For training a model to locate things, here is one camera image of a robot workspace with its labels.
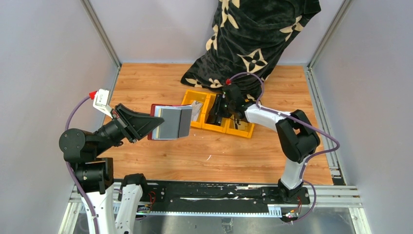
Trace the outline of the yellow three-compartment bin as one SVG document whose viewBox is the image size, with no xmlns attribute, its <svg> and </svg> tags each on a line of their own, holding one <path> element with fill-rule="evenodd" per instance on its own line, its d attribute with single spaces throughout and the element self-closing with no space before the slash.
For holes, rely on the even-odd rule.
<svg viewBox="0 0 413 234">
<path fill-rule="evenodd" d="M 227 113 L 222 95 L 186 90 L 181 104 L 193 107 L 191 127 L 244 138 L 252 137 L 255 125 Z"/>
</svg>

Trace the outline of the red leather card holder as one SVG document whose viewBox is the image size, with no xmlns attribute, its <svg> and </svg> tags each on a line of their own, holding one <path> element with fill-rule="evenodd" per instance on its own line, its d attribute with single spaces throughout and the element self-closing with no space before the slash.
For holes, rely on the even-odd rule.
<svg viewBox="0 0 413 234">
<path fill-rule="evenodd" d="M 179 137 L 182 105 L 151 106 L 149 140 L 175 140 Z"/>
</svg>

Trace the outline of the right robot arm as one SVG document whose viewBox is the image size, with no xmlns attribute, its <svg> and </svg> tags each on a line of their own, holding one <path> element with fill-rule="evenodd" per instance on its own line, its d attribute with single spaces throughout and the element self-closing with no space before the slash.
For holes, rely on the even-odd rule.
<svg viewBox="0 0 413 234">
<path fill-rule="evenodd" d="M 287 160 L 275 196 L 287 204 L 297 199 L 303 186 L 306 160 L 320 145 L 320 138 L 305 112 L 281 112 L 266 108 L 258 101 L 247 100 L 237 85 L 230 84 L 215 97 L 206 123 L 218 125 L 224 118 L 231 117 L 264 126 L 277 133 Z"/>
</svg>

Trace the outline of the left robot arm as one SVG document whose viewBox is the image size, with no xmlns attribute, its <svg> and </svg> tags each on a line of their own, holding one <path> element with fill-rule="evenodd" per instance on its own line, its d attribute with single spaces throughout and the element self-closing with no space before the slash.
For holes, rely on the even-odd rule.
<svg viewBox="0 0 413 234">
<path fill-rule="evenodd" d="M 113 158 L 100 155 L 123 140 L 136 143 L 161 125 L 164 119 L 132 111 L 123 104 L 109 110 L 111 121 L 95 132 L 65 129 L 59 147 L 87 212 L 91 234 L 131 234 L 140 201 L 149 196 L 143 174 L 124 177 L 120 186 L 120 207 L 113 211 Z"/>
</svg>

